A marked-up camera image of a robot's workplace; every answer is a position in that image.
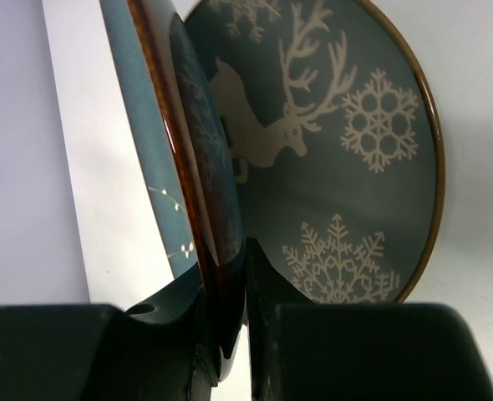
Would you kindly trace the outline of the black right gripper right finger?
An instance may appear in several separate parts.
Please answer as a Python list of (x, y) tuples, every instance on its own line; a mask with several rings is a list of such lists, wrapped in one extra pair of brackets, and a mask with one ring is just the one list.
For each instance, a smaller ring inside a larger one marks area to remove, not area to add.
[(493, 400), (475, 339), (438, 303), (317, 304), (246, 241), (255, 400)]

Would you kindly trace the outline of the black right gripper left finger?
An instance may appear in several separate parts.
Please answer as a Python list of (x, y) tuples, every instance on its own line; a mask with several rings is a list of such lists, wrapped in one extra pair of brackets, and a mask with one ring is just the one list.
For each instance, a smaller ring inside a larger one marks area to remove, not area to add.
[(196, 268), (121, 311), (0, 306), (0, 400), (204, 400)]

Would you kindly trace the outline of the grey reindeer plate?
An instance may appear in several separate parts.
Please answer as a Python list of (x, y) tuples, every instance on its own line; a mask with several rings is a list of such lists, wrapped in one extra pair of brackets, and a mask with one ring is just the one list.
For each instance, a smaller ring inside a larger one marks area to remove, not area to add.
[(438, 235), (445, 155), (398, 29), (370, 1), (200, 1), (186, 29), (245, 234), (315, 302), (403, 301)]

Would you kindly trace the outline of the dark teal plate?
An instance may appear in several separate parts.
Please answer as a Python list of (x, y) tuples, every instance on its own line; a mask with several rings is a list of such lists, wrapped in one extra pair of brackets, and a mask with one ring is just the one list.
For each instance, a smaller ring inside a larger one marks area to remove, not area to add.
[(236, 355), (245, 238), (226, 135), (186, 26), (170, 1), (103, 1), (109, 47), (144, 181), (167, 163), (179, 186), (216, 337), (219, 380)]

